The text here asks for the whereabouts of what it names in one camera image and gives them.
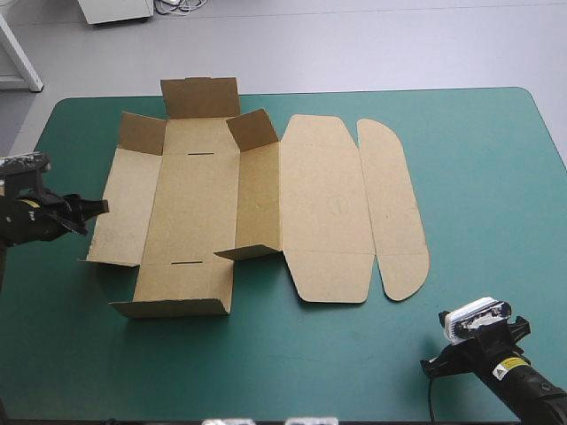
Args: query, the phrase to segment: black cable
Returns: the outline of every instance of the black cable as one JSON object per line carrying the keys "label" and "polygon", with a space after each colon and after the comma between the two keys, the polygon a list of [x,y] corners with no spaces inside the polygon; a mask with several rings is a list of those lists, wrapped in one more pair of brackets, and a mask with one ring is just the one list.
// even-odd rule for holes
{"label": "black cable", "polygon": [[427,390],[427,404],[429,405],[429,419],[431,420],[431,423],[435,422],[435,412],[433,412],[433,402],[431,401],[433,380],[434,378],[429,379],[429,389]]}

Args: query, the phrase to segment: white object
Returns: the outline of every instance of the white object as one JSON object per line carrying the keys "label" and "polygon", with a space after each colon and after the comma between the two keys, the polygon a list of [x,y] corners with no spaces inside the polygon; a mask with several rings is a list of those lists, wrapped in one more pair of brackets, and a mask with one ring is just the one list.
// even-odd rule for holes
{"label": "white object", "polygon": [[207,0],[158,0],[156,12],[160,15],[187,16],[206,4]]}
{"label": "white object", "polygon": [[[472,303],[468,303],[467,305],[464,305],[463,307],[449,313],[445,318],[445,337],[452,345],[457,345],[465,341],[454,333],[454,326],[463,319],[468,318],[484,310],[488,306],[495,305],[497,303],[498,301],[492,297],[484,297],[473,301]],[[501,317],[487,316],[485,320],[480,321],[480,324],[486,326],[500,320]]]}
{"label": "white object", "polygon": [[0,89],[42,91],[43,83],[0,13],[0,45],[18,70],[19,75],[0,75]]}
{"label": "white object", "polygon": [[153,16],[153,0],[78,0],[90,24]]}

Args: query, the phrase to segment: box flap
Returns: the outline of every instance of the box flap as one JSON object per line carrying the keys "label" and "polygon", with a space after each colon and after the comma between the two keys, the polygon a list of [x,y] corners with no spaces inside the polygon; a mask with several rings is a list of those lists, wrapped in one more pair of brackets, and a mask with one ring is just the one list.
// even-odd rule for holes
{"label": "box flap", "polygon": [[364,301],[374,242],[352,137],[340,118],[295,115],[280,144],[283,252],[299,295]]}
{"label": "box flap", "polygon": [[161,155],[166,124],[165,120],[123,112],[118,145],[129,151]]}
{"label": "box flap", "polygon": [[398,136],[374,120],[357,127],[384,292],[401,301],[421,288],[430,268],[416,195]]}
{"label": "box flap", "polygon": [[227,312],[232,299],[234,263],[226,259],[203,263],[142,265],[133,301],[219,299]]}
{"label": "box flap", "polygon": [[162,80],[161,92],[171,118],[222,118],[240,114],[236,78]]}
{"label": "box flap", "polygon": [[103,198],[110,212],[97,217],[87,261],[141,264],[161,157],[118,148]]}
{"label": "box flap", "polygon": [[256,257],[263,257],[264,255],[275,254],[280,249],[271,248],[266,245],[249,245],[242,248],[235,248],[234,250],[219,251],[215,254],[224,259],[231,259],[232,261],[239,261],[241,259],[255,259]]}
{"label": "box flap", "polygon": [[279,142],[272,122],[263,109],[227,120],[227,124],[241,152]]}
{"label": "box flap", "polygon": [[110,303],[120,314],[130,319],[155,317],[202,316],[228,314],[219,299],[164,299],[160,301],[133,301]]}

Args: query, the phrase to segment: gray floor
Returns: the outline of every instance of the gray floor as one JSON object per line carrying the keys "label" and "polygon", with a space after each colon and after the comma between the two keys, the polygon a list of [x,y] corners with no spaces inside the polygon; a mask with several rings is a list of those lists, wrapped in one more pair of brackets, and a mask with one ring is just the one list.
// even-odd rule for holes
{"label": "gray floor", "polygon": [[74,0],[19,0],[7,19],[45,90],[0,93],[0,154],[32,150],[63,98],[235,75],[242,93],[520,86],[567,158],[567,2],[209,0],[186,18],[89,27]]}

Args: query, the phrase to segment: cardboard side panel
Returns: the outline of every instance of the cardboard side panel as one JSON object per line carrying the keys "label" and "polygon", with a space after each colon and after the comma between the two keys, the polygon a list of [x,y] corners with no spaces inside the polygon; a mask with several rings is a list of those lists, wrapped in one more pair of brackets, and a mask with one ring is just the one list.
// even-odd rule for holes
{"label": "cardboard side panel", "polygon": [[225,119],[170,120],[167,123],[164,155],[239,152]]}
{"label": "cardboard side panel", "polygon": [[183,317],[228,314],[218,299],[183,299],[111,303],[120,314],[130,319]]}
{"label": "cardboard side panel", "polygon": [[279,249],[270,248],[266,245],[252,245],[243,246],[242,248],[235,248],[234,250],[226,250],[216,252],[215,254],[224,259],[231,259],[232,261],[239,261],[241,259],[255,259],[264,255],[275,254]]}
{"label": "cardboard side panel", "polygon": [[400,139],[374,120],[358,121],[378,265],[387,297],[401,301],[423,285],[430,256]]}
{"label": "cardboard side panel", "polygon": [[161,91],[171,118],[221,118],[240,114],[236,78],[162,80]]}
{"label": "cardboard side panel", "polygon": [[116,150],[103,195],[110,212],[97,217],[87,261],[141,263],[160,165],[160,156]]}
{"label": "cardboard side panel", "polygon": [[240,154],[236,247],[263,244],[279,249],[280,143]]}
{"label": "cardboard side panel", "polygon": [[363,303],[374,254],[284,251],[299,296],[318,303]]}
{"label": "cardboard side panel", "polygon": [[280,144],[283,251],[299,294],[363,301],[374,241],[353,139],[339,118],[294,116]]}
{"label": "cardboard side panel", "polygon": [[227,120],[227,124],[241,152],[279,142],[272,122],[263,109]]}
{"label": "cardboard side panel", "polygon": [[219,299],[227,312],[232,298],[234,263],[142,265],[134,301]]}
{"label": "cardboard side panel", "polygon": [[144,251],[145,265],[224,261],[237,226],[239,155],[165,155]]}
{"label": "cardboard side panel", "polygon": [[119,146],[129,151],[161,155],[166,124],[165,120],[123,112]]}

